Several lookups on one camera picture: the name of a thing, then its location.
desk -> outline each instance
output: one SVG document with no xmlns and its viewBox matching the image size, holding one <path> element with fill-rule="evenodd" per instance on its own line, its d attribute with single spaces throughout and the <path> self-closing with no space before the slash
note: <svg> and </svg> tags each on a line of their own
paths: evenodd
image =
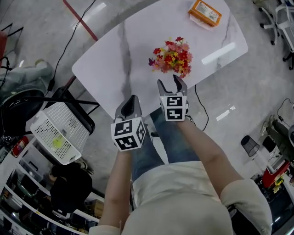
<svg viewBox="0 0 294 235">
<path fill-rule="evenodd" d="M 89 93 L 114 118 L 115 110 L 131 94 L 140 100 L 142 115 L 160 107 L 157 80 L 176 91 L 172 72 L 152 72 L 148 59 L 153 50 L 172 37 L 183 37 L 193 54 L 188 88 L 248 51 L 245 38 L 224 0 L 206 0 L 222 14 L 211 31 L 189 20 L 190 0 L 161 0 L 132 15 L 96 42 L 73 65 L 73 73 Z M 235 49 L 204 65 L 202 59 L 235 43 Z"/>
</svg>

blue jeans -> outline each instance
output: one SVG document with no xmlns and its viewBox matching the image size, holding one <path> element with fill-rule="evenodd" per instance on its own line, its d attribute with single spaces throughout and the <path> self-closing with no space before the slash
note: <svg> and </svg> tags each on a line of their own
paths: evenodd
<svg viewBox="0 0 294 235">
<path fill-rule="evenodd" d="M 150 114 L 157 133 L 164 145 L 169 163 L 200 161 L 194 150 L 187 143 L 185 137 L 178 129 L 175 122 L 166 121 L 161 108 Z M 133 150 L 133 182 L 145 172 L 164 165 L 164 162 L 156 152 L 148 130 L 140 149 Z"/>
</svg>

plastic basket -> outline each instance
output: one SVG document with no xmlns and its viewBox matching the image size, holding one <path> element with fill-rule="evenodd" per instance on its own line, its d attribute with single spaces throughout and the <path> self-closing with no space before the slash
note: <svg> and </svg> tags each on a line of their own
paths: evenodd
<svg viewBox="0 0 294 235">
<path fill-rule="evenodd" d="M 46 150 L 63 165 L 81 157 L 89 136 L 88 130 L 64 103 L 55 103 L 39 111 L 30 129 Z"/>
</svg>

concrete floor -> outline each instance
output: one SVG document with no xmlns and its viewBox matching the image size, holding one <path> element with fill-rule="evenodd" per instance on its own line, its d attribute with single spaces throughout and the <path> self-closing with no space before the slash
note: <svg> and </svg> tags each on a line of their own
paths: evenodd
<svg viewBox="0 0 294 235">
<path fill-rule="evenodd" d="M 205 132 L 216 141 L 228 155 L 232 165 L 244 176 L 250 177 L 259 171 L 240 145 L 241 139 L 249 134 L 261 145 L 260 128 L 270 114 L 276 114 L 282 101 L 288 97 L 294 101 L 294 72 L 282 62 L 287 47 L 281 38 L 276 46 L 270 43 L 271 34 L 260 28 L 266 18 L 250 0 L 225 0 L 233 12 L 249 46 L 247 54 L 217 71 L 197 85 L 198 95 L 207 109 L 209 124 Z M 81 15 L 92 0 L 69 0 Z M 97 35 L 102 37 L 115 25 L 156 0 L 97 0 L 84 20 Z M 43 58 L 55 67 L 68 42 L 76 18 L 62 0 L 1 0 L 0 27 L 13 22 L 14 28 L 24 26 L 17 47 L 18 63 L 24 66 Z M 73 37 L 56 76 L 56 88 L 64 85 L 73 75 L 71 66 L 91 46 L 94 40 L 80 25 Z M 78 80 L 70 91 L 76 98 L 93 100 Z M 194 89 L 189 91 L 190 115 L 199 128 L 206 123 L 206 115 L 200 106 Z M 229 110 L 230 113 L 217 121 L 217 117 Z M 280 111 L 285 121 L 293 124 L 292 106 L 285 102 Z M 116 156 L 116 147 L 110 135 L 112 119 L 102 108 L 91 115 L 96 124 L 95 132 L 89 137 L 83 157 L 94 168 L 93 187 L 104 191 Z M 155 140 L 158 151 L 164 157 L 159 140 Z"/>
</svg>

flower bouquet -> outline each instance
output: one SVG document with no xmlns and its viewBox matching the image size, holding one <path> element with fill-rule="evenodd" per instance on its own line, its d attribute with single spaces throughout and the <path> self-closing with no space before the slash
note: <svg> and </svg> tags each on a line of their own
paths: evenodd
<svg viewBox="0 0 294 235">
<path fill-rule="evenodd" d="M 175 42 L 165 41 L 165 48 L 155 48 L 153 54 L 156 58 L 149 59 L 149 65 L 152 66 L 152 71 L 161 70 L 167 73 L 172 70 L 180 73 L 180 78 L 186 77 L 191 72 L 192 54 L 189 52 L 189 45 L 184 43 L 182 37 L 177 37 Z"/>
</svg>

